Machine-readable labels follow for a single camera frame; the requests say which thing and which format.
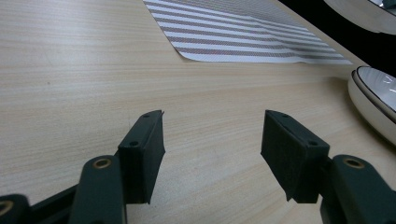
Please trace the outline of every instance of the white object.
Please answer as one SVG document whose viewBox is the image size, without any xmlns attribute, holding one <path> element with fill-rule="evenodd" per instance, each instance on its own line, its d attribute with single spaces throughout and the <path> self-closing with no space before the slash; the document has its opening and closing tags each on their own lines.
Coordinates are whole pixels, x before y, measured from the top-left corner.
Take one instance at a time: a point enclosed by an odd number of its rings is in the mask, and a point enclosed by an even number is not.
<svg viewBox="0 0 396 224">
<path fill-rule="evenodd" d="M 369 0 L 324 0 L 329 7 L 359 27 L 396 35 L 396 15 Z"/>
<path fill-rule="evenodd" d="M 364 118 L 396 146 L 396 78 L 362 66 L 352 72 L 348 90 Z"/>
</svg>

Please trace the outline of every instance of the wooden table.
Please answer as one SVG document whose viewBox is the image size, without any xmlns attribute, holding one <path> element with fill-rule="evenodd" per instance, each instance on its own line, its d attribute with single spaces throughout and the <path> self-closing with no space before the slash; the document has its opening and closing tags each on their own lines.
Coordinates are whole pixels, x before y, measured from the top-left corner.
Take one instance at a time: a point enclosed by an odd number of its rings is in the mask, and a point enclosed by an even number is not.
<svg viewBox="0 0 396 224">
<path fill-rule="evenodd" d="M 30 203 L 75 185 L 137 118 L 162 109 L 166 154 L 151 205 L 130 223 L 320 223 L 286 202 L 260 155 L 265 109 L 299 120 L 330 156 L 370 162 L 396 189 L 395 148 L 360 116 L 347 79 L 364 62 L 199 63 L 182 58 L 141 0 L 9 1 L 0 8 L 0 195 Z"/>
</svg>

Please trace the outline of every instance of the white plate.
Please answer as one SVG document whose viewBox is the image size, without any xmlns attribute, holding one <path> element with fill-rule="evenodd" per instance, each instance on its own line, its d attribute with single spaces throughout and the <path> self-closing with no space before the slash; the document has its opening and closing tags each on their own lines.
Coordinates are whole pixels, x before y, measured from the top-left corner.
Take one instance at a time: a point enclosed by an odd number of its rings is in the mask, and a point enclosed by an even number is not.
<svg viewBox="0 0 396 224">
<path fill-rule="evenodd" d="M 369 0 L 324 0 L 329 7 L 359 27 L 396 35 L 396 16 Z"/>
<path fill-rule="evenodd" d="M 359 67 L 348 81 L 350 98 L 363 117 L 396 146 L 396 79 L 371 67 Z"/>
</svg>

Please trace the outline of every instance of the black mount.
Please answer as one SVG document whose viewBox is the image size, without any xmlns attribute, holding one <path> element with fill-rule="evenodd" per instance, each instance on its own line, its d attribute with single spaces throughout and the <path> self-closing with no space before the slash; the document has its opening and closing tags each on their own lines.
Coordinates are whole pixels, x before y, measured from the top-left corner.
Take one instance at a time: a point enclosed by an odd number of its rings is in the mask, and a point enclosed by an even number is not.
<svg viewBox="0 0 396 224">
<path fill-rule="evenodd" d="M 115 156 L 85 163 L 78 185 L 33 206 L 20 194 L 0 197 L 0 223 L 125 224 L 125 204 L 150 202 L 164 153 L 163 112 L 144 114 Z"/>
<path fill-rule="evenodd" d="M 330 146 L 289 115 L 265 111 L 262 156 L 287 200 L 316 203 L 325 224 L 394 224 L 396 193 L 360 158 L 328 157 Z"/>
</svg>

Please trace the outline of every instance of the striped placemat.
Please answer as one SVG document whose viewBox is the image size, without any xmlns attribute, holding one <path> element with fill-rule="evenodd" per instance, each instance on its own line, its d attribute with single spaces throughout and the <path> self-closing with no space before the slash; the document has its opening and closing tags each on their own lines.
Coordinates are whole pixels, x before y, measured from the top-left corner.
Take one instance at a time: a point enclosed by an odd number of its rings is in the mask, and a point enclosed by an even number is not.
<svg viewBox="0 0 396 224">
<path fill-rule="evenodd" d="M 144 0 L 184 57 L 201 62 L 351 63 L 268 0 Z"/>
</svg>

